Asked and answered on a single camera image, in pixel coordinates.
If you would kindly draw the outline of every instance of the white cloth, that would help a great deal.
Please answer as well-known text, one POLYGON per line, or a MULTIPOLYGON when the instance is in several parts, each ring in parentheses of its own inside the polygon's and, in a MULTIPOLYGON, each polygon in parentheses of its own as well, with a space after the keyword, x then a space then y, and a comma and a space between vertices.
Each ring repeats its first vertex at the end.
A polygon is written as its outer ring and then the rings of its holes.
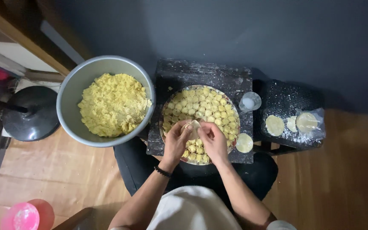
MULTIPOLYGON (((115 227, 111 230, 126 230, 115 227)), ((238 229, 241 226, 224 202, 202 186, 179 187, 161 197, 147 230, 238 229)), ((267 230, 296 230, 285 221, 274 221, 267 230)))

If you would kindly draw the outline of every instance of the glass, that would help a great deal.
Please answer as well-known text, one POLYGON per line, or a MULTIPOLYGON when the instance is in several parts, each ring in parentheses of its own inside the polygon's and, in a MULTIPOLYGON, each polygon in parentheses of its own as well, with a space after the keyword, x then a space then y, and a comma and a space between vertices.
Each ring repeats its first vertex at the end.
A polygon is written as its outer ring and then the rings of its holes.
POLYGON ((242 96, 241 101, 239 102, 239 109, 242 112, 251 112, 253 110, 259 109, 261 106, 262 100, 258 94, 254 92, 247 92, 242 96))

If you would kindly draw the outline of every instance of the hand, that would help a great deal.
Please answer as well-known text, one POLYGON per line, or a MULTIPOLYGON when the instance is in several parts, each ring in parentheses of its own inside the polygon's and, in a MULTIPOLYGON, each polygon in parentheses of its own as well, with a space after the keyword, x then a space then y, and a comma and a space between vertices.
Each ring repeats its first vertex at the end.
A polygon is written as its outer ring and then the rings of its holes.
POLYGON ((191 120, 185 120, 176 123, 166 136, 166 146, 164 147, 164 156, 159 167, 169 173, 180 163, 181 156, 184 154, 185 144, 193 131, 193 126, 189 125, 181 133, 181 128, 191 120))
POLYGON ((200 122, 198 135, 204 144, 205 152, 214 165, 219 167, 229 163, 227 139, 218 126, 212 122, 200 122))

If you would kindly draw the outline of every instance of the black pants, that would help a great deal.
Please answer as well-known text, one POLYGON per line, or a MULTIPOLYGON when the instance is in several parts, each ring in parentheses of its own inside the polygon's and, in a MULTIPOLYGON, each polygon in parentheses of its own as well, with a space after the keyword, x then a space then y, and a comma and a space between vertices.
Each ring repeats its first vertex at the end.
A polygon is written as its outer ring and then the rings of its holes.
MULTIPOLYGON (((159 164, 159 160, 146 154, 146 148, 146 144, 138 137, 113 147, 121 177, 131 196, 134 195, 154 171, 154 166, 159 164)), ((253 164, 233 163, 232 165, 248 188, 260 200, 263 200, 276 180, 278 166, 265 153, 254 154, 253 160, 253 164)), ((173 171, 165 193, 186 185, 199 185, 214 190, 232 211, 229 197, 215 165, 200 166, 180 162, 173 171)))

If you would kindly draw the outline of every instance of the wooden floor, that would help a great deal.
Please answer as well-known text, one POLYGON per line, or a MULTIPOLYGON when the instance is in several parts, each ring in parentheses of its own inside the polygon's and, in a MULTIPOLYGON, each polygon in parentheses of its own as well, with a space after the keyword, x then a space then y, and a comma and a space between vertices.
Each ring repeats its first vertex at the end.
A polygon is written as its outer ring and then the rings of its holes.
MULTIPOLYGON (((279 174, 264 203, 300 230, 368 229, 368 115, 328 110, 325 122, 323 147, 274 157, 279 174)), ((0 170, 0 217, 41 198, 55 225, 95 207, 104 229, 129 197, 112 149, 80 144, 62 128, 39 142, 13 140, 0 170)))

